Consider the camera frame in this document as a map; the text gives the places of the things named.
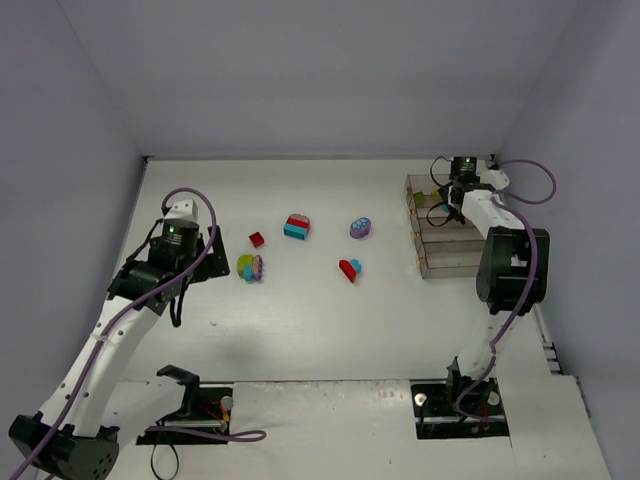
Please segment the wire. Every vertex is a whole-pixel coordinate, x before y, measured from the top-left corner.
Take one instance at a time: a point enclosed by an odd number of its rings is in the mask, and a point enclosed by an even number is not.
[[[450,162],[451,160],[449,160],[447,157],[443,157],[442,155],[438,156],[435,158],[435,160],[433,161],[433,163],[431,164],[431,168],[429,168],[429,175],[431,176],[431,181],[433,183],[435,183],[437,186],[439,186],[440,188],[443,188],[444,185],[442,185],[440,182],[438,182],[436,180],[436,177],[433,176],[433,166],[437,163],[438,160],[443,159],[445,162]]]
[[[156,425],[158,427],[164,426],[164,421],[156,422]],[[156,454],[156,448],[158,447],[158,444],[160,442],[160,437],[163,436],[163,435],[167,438],[167,446],[171,449],[171,451],[173,452],[173,455],[176,457],[176,471],[168,479],[164,479],[160,475],[158,475],[158,472],[156,472],[156,467],[153,465],[153,458],[155,457],[155,454]],[[176,450],[175,445],[171,441],[171,436],[167,435],[164,432],[159,432],[158,433],[158,436],[156,437],[155,441],[153,442],[153,450],[151,450],[151,458],[149,459],[149,466],[151,467],[151,471],[153,472],[153,476],[156,477],[158,480],[173,480],[174,478],[176,478],[178,476],[178,472],[180,472],[180,456],[178,455],[178,451]]]
[[[200,405],[200,408],[202,408],[205,412],[207,412],[209,415],[211,415],[214,419],[218,420],[220,423],[222,423],[222,420],[220,420],[220,417],[218,417],[215,413],[213,413],[211,410],[209,410],[207,407],[205,407],[204,405]]]
[[[425,217],[427,220],[427,223],[429,225],[431,225],[434,228],[440,228],[440,227],[444,227],[447,223],[449,223],[451,221],[451,219],[453,218],[451,215],[447,215],[444,219],[444,222],[439,223],[439,224],[435,224],[431,221],[431,218],[429,217],[429,214],[431,212],[433,212],[436,208],[438,207],[442,207],[443,205],[446,205],[447,202],[438,202],[435,205],[433,205],[428,211],[427,211],[427,216]]]
[[[211,235],[209,235],[209,241],[207,242],[207,245],[205,246],[202,253],[200,253],[198,258],[196,258],[194,262],[191,265],[189,265],[182,273],[180,273],[179,275],[176,275],[167,283],[145,293],[141,297],[132,301],[129,305],[124,307],[122,310],[120,310],[109,321],[109,323],[107,323],[107,326],[104,328],[104,330],[100,334],[101,337],[107,337],[109,333],[115,328],[115,326],[120,322],[120,320],[122,320],[122,318],[126,314],[128,314],[130,311],[144,304],[150,298],[158,295],[159,293],[162,293],[164,290],[171,288],[176,283],[181,282],[183,278],[190,275],[196,269],[196,267],[200,265],[200,263],[202,263],[202,261],[205,259],[205,257],[207,256],[207,252],[211,250],[211,247],[213,245],[213,240],[215,239],[215,233],[217,228],[216,212],[213,209],[213,205],[211,205],[211,202],[204,194],[190,187],[176,188],[175,190],[170,191],[162,200],[163,210],[167,208],[168,200],[171,197],[173,197],[175,194],[181,193],[181,192],[192,193],[198,196],[209,209],[209,214],[211,215]],[[55,422],[53,422],[53,425],[51,425],[51,428],[49,428],[49,431],[45,434],[45,436],[42,437],[42,440],[40,440],[40,443],[36,445],[36,447],[31,451],[29,455],[27,455],[24,461],[20,464],[20,466],[16,469],[16,471],[11,475],[11,477],[9,477],[9,480],[18,480],[18,478],[20,478],[20,476],[25,472],[25,470],[29,467],[29,465],[31,465],[34,462],[34,460],[38,457],[38,455],[40,455],[40,452],[42,452],[42,450],[47,446],[47,444],[51,441],[53,436],[58,432],[58,428],[60,427],[60,425],[62,425],[62,422],[64,421],[69,411],[71,410],[73,403],[75,402],[76,398],[78,397],[78,394],[80,393],[80,389],[82,388],[82,385],[84,384],[85,380],[89,376],[89,373],[91,372],[91,368],[95,364],[96,359],[98,358],[98,355],[100,353],[100,350],[102,349],[102,345],[104,345],[104,340],[98,340],[96,342],[96,345],[95,347],[93,347],[93,350],[89,354],[87,363],[85,364],[84,368],[80,372],[78,381],[76,382],[76,385],[73,387],[73,390],[69,395],[69,399],[67,400],[67,403],[62,408],[60,415],[58,415],[58,418],[56,419]]]
[[[160,225],[163,221],[164,221],[164,218],[159,218],[159,219],[157,219],[155,221],[155,223],[153,224],[153,227],[151,227],[151,230],[149,230],[149,233],[147,233],[147,236],[144,239],[144,242],[142,242],[142,245],[140,245],[138,248],[136,248],[133,251],[133,253],[127,257],[127,260],[125,261],[125,265],[127,263],[132,262],[133,260],[135,260],[136,257],[138,255],[140,255],[140,252],[142,252],[142,250],[144,250],[145,247],[147,245],[149,245],[149,242],[151,242],[151,237],[153,236],[153,232],[155,232],[155,230],[158,227],[158,225]]]
[[[208,438],[209,440],[218,440],[222,442],[238,442],[238,443],[255,443],[261,442],[267,438],[267,432],[264,430],[247,430],[246,432],[230,433],[221,435],[217,433],[201,432],[192,428],[184,427],[149,427],[147,432],[174,432],[184,433],[185,435],[193,435],[194,437]]]
[[[530,259],[530,266],[529,266],[529,274],[527,275],[527,280],[524,284],[524,288],[522,289],[522,293],[520,294],[520,298],[518,298],[518,301],[516,302],[515,307],[513,308],[513,311],[509,314],[509,316],[507,317],[507,321],[504,322],[504,324],[502,325],[502,328],[500,328],[500,330],[498,331],[498,333],[496,334],[496,336],[489,342],[489,348],[491,350],[491,360],[489,361],[489,365],[487,365],[487,368],[484,370],[484,372],[482,372],[480,374],[480,376],[474,380],[471,385],[469,385],[467,388],[465,388],[462,393],[458,396],[458,398],[456,399],[455,405],[454,405],[454,409],[456,410],[456,412],[458,412],[460,415],[469,417],[469,418],[474,418],[476,420],[483,420],[485,422],[506,422],[506,418],[498,418],[498,417],[489,417],[489,416],[482,416],[482,415],[475,415],[472,413],[467,413],[464,410],[462,410],[462,407],[460,406],[462,400],[464,399],[464,397],[466,397],[469,393],[471,393],[478,385],[480,385],[488,376],[489,373],[491,373],[491,370],[493,370],[493,367],[495,367],[496,365],[496,345],[497,343],[502,339],[502,337],[504,337],[505,333],[507,333],[507,331],[509,330],[509,328],[511,327],[511,324],[513,324],[513,322],[515,321],[516,317],[518,316],[518,313],[520,313],[520,310],[522,309],[522,306],[524,305],[524,302],[527,300],[527,297],[529,296],[529,292],[531,292],[531,287],[533,286],[533,282],[536,278],[536,271],[538,268],[538,242],[536,241],[536,236],[533,233],[533,228],[531,227],[531,224],[527,221],[527,219],[524,217],[524,215],[522,215],[520,212],[507,207],[506,205],[498,202],[498,200],[496,199],[498,194],[505,194],[511,198],[514,198],[516,200],[519,200],[523,203],[529,204],[529,205],[540,205],[542,203],[548,202],[549,200],[551,200],[557,191],[557,187],[558,184],[556,182],[556,178],[554,177],[553,173],[551,172],[551,170],[549,170],[547,167],[545,167],[544,165],[542,165],[541,163],[538,163],[536,161],[533,160],[508,160],[506,162],[501,162],[499,165],[508,165],[508,164],[512,164],[512,163],[527,163],[529,165],[534,165],[536,167],[541,168],[542,170],[544,170],[544,172],[549,176],[549,178],[551,179],[551,184],[552,184],[552,188],[551,188],[551,193],[549,193],[549,195],[547,195],[545,198],[543,198],[542,200],[528,200],[525,198],[522,198],[518,195],[515,195],[513,193],[509,193],[509,192],[505,192],[504,189],[503,190],[496,190],[495,192],[493,192],[494,195],[492,195],[491,197],[491,201],[492,203],[498,207],[501,210],[504,210],[505,212],[508,212],[510,214],[512,214],[514,217],[516,217],[518,220],[520,220],[520,222],[522,222],[522,225],[524,225],[524,229],[527,232],[527,236],[529,237],[529,246],[531,249],[531,259]]]

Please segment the red toy piece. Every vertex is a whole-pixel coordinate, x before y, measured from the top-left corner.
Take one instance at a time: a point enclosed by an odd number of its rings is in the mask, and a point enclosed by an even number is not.
[[[251,243],[253,243],[254,248],[258,248],[259,246],[264,245],[264,238],[262,238],[260,232],[249,235],[249,240],[251,240]]]
[[[351,283],[354,283],[356,281],[356,275],[358,273],[356,272],[356,269],[353,268],[353,265],[351,265],[348,260],[340,260],[340,263],[338,263],[338,265],[340,266],[340,270],[342,270],[342,273],[347,276],[349,281]]]
[[[297,218],[293,218],[293,216],[287,218],[287,223],[296,227],[305,228],[307,230],[309,229],[309,222],[298,220]]]

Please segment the table surface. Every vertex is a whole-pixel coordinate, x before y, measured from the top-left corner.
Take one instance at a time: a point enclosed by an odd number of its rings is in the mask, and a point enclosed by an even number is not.
[[[177,447],[177,480],[610,478],[575,380],[550,374],[533,315],[517,322],[498,366],[510,437],[416,439],[408,379],[444,377],[486,315],[473,279],[420,278],[403,185],[407,174],[428,166],[150,163],[125,254],[159,216],[163,196],[191,186],[217,209],[232,274],[190,288],[183,326],[172,328],[164,316],[125,379],[149,378],[173,363],[203,380],[241,382],[231,430],[268,432],[258,444]],[[282,234],[291,213],[310,217],[307,241]],[[371,218],[373,229],[356,241],[349,224],[360,216]],[[201,225],[207,220],[201,209]],[[266,239],[259,252],[265,277],[249,285],[234,266],[254,251],[248,235],[255,231]],[[363,265],[355,285],[338,269],[340,259],[353,257]],[[150,454],[151,447],[129,445],[110,479],[153,479]],[[172,474],[168,448],[159,448],[156,465],[161,475]]]
[[[487,308],[474,279],[425,281],[416,267],[404,183],[409,173],[428,172],[430,163],[151,161],[125,256],[160,216],[162,198],[190,186],[216,209],[232,272],[190,287],[182,327],[173,328],[165,314],[125,377],[149,378],[167,363],[221,382],[445,377]],[[292,213],[311,219],[306,241],[284,236]],[[349,225],[362,216],[371,219],[372,231],[354,240]],[[209,224],[201,202],[199,222]],[[248,238],[255,231],[266,240],[259,250]],[[259,284],[235,273],[245,253],[263,256]],[[362,264],[355,285],[338,268],[351,258]],[[505,355],[499,373],[548,371],[529,316],[519,321]]]

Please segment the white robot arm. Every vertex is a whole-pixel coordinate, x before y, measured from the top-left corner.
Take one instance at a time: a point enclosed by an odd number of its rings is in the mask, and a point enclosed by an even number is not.
[[[476,164],[474,157],[453,157],[451,182],[440,189],[449,220],[469,220],[485,238],[476,293],[488,312],[449,367],[449,401],[458,412],[464,396],[495,376],[515,318],[544,299],[549,259],[548,232],[525,225],[522,215],[504,205],[499,192],[509,185],[507,175],[497,165],[477,175]]]
[[[209,207],[213,225],[206,245],[193,200],[164,206],[179,191],[195,193]],[[28,465],[65,480],[104,479],[123,446],[168,414],[188,415],[200,401],[199,377],[172,365],[139,388],[116,389],[133,352],[165,309],[179,326],[188,286],[230,272],[206,197],[193,189],[175,190],[165,198],[163,214],[113,279],[100,319],[59,388],[36,415],[14,420],[9,437],[25,462],[11,480]],[[151,238],[160,223],[161,236]],[[136,260],[147,245],[148,259]]]

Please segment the gray wall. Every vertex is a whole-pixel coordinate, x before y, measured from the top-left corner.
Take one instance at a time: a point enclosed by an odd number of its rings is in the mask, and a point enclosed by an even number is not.
[[[97,319],[141,162],[56,2],[0,2],[0,478]]]
[[[540,160],[558,195],[523,208],[551,232],[543,304],[565,368],[580,376],[614,478],[640,478],[640,2],[579,2],[501,157]],[[513,166],[516,189],[543,175]]]
[[[60,0],[143,153],[492,152],[575,0]]]

